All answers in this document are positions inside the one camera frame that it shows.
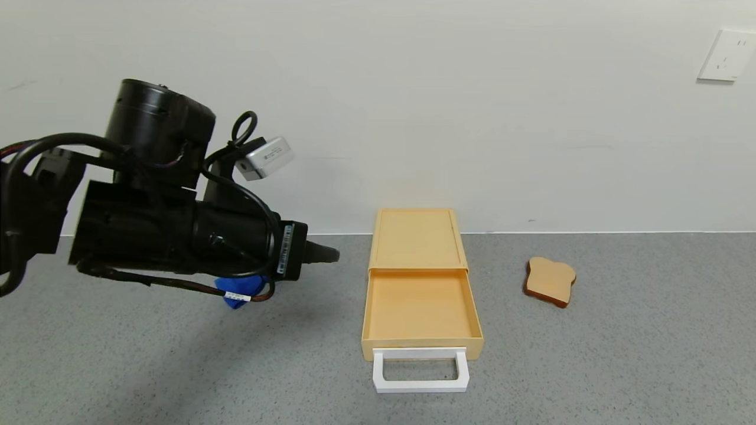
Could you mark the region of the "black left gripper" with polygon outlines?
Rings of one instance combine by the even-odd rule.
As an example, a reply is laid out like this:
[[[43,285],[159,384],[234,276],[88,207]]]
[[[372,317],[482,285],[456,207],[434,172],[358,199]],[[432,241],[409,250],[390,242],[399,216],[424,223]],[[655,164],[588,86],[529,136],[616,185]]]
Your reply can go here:
[[[276,252],[268,250],[267,222],[259,212],[222,209],[198,202],[193,221],[193,255],[201,266],[222,277],[256,274],[273,280],[297,280],[305,264],[337,263],[340,251],[306,240],[307,226],[279,220]]]

